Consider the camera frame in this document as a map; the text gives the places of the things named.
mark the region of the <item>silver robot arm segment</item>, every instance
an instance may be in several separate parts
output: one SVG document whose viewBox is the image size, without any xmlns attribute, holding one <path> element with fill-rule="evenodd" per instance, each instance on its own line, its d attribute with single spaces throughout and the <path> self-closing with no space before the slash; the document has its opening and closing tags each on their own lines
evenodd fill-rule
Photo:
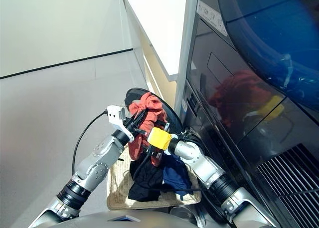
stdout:
<svg viewBox="0 0 319 228">
<path fill-rule="evenodd" d="M 146 112 L 128 119 L 124 125 L 125 111 L 119 106 L 108 106 L 109 122 L 115 132 L 109 135 L 78 166 L 78 170 L 60 193 L 49 203 L 29 228 L 48 227 L 78 217 L 80 209 L 90 194 L 105 179 L 109 168 L 118 160 L 124 146 L 134 140 L 135 128 L 144 119 Z"/>
<path fill-rule="evenodd" d="M 280 227 L 278 222 L 245 188 L 235 185 L 216 162 L 201 153 L 195 143 L 173 138 L 168 150 L 180 156 L 181 160 L 193 169 L 202 184 L 216 194 L 222 203 L 221 208 L 231 223 L 235 223 L 237 227 L 245 227 L 247 221 L 250 222 L 251 227 L 260 227 L 260 224 Z"/>
</svg>

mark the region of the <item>laundry basket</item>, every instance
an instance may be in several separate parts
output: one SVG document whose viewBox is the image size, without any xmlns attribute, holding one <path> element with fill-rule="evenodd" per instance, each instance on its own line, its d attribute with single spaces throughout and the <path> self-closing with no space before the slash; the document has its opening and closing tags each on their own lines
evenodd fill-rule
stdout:
<svg viewBox="0 0 319 228">
<path fill-rule="evenodd" d="M 193 195 L 187 194 L 180 200 L 179 195 L 174 192 L 161 192 L 158 201 L 138 202 L 128 198 L 129 190 L 134 183 L 130 174 L 130 162 L 128 147 L 125 148 L 120 158 L 124 161 L 117 161 L 109 170 L 107 177 L 107 199 L 106 203 L 110 210 L 128 209 L 150 209 L 171 207 L 178 205 L 190 205 L 200 202 L 201 192 L 194 191 Z M 197 178 L 193 171 L 188 168 L 192 188 L 199 188 Z"/>
</svg>

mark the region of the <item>navy blue cloth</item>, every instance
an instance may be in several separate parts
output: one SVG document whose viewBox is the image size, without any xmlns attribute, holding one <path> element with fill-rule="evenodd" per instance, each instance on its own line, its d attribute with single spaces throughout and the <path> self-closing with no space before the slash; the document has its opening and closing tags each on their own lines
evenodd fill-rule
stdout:
<svg viewBox="0 0 319 228">
<path fill-rule="evenodd" d="M 169 156 L 163 153 L 161 166 L 163 167 L 164 189 L 191 189 L 192 184 L 188 176 L 187 168 L 178 156 Z M 186 194 L 193 195 L 193 191 L 175 193 L 180 195 L 181 200 L 183 200 L 183 196 Z"/>
</svg>

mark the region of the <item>washing machine door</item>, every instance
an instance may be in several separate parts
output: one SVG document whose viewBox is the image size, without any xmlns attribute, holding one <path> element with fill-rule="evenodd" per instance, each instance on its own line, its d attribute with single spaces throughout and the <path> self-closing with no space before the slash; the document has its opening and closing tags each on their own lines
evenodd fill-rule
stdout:
<svg viewBox="0 0 319 228">
<path fill-rule="evenodd" d="M 319 111 L 319 0 L 218 0 L 227 32 L 252 69 Z"/>
</svg>

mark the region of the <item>white shelf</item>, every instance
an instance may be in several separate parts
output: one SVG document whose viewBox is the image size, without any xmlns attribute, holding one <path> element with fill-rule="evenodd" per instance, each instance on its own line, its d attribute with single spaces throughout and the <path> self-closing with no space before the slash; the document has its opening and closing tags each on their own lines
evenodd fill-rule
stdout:
<svg viewBox="0 0 319 228">
<path fill-rule="evenodd" d="M 126 0 L 168 81 L 177 79 L 186 0 Z"/>
</svg>

